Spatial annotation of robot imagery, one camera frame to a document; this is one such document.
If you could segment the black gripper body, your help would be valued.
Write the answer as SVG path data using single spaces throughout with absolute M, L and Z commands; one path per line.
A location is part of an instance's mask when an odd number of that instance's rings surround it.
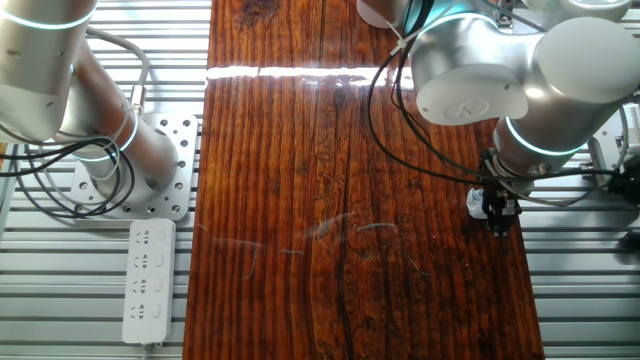
M 497 170 L 492 149 L 481 153 L 479 170 L 483 174 L 483 210 L 520 210 L 518 196 L 506 189 L 509 182 Z

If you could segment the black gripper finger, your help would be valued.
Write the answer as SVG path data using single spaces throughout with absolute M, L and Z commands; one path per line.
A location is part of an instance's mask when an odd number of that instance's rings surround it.
M 495 198 L 483 197 L 482 210 L 487 216 L 487 228 L 495 236 L 501 235 L 500 205 Z
M 501 227 L 500 236 L 504 237 L 508 234 L 511 226 L 519 216 L 519 203 L 516 199 L 508 198 L 504 202 L 504 207 L 501 211 Z

